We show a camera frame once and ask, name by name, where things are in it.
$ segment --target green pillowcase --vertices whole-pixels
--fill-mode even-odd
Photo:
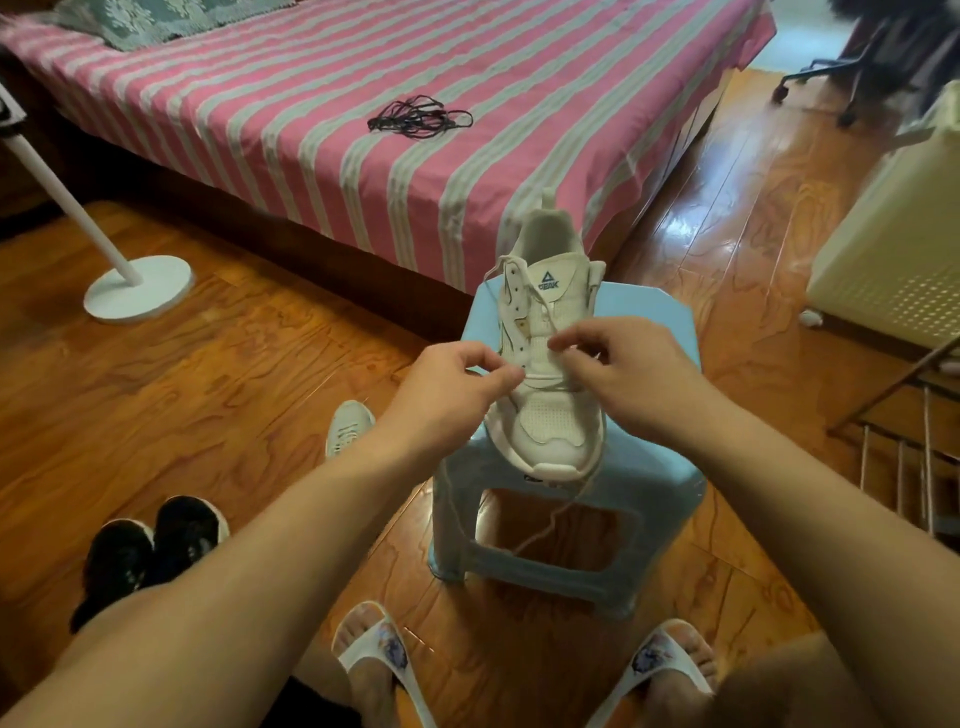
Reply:
[[[48,22],[99,36],[119,51],[229,25],[297,0],[60,0]]]

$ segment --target white sneaker on floor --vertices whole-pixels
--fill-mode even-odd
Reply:
[[[606,426],[593,396],[567,378],[546,342],[593,315],[606,264],[590,261],[555,191],[527,214],[508,255],[500,257],[497,300],[500,353],[527,377],[487,413],[491,440],[514,466],[539,480],[585,479],[603,450]]]
[[[339,455],[360,435],[373,427],[376,418],[367,407],[357,400],[343,402],[330,420],[326,433],[326,458]]]

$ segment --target stool leg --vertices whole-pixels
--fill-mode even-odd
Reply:
[[[624,544],[604,570],[606,598],[596,603],[597,616],[605,619],[628,619],[634,613],[636,594],[655,560],[655,554],[643,547],[646,539],[637,516],[618,513],[617,517]]]
[[[477,511],[483,492],[454,488],[437,472],[433,478],[433,543],[430,570],[443,581],[463,581],[469,568],[469,549],[476,533]]]

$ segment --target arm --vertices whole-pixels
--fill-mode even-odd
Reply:
[[[465,371],[474,365],[491,373]],[[522,379],[476,342],[428,348],[369,433],[48,677],[0,726],[258,725],[397,507]]]
[[[667,329],[592,319],[550,346],[624,429],[704,471],[891,725],[956,723],[955,554],[724,397]]]

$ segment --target sneaker logo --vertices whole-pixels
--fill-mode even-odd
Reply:
[[[559,288],[560,282],[550,275],[550,271],[547,271],[543,274],[543,280],[540,281],[540,285],[537,286],[541,291],[545,291],[548,288]]]

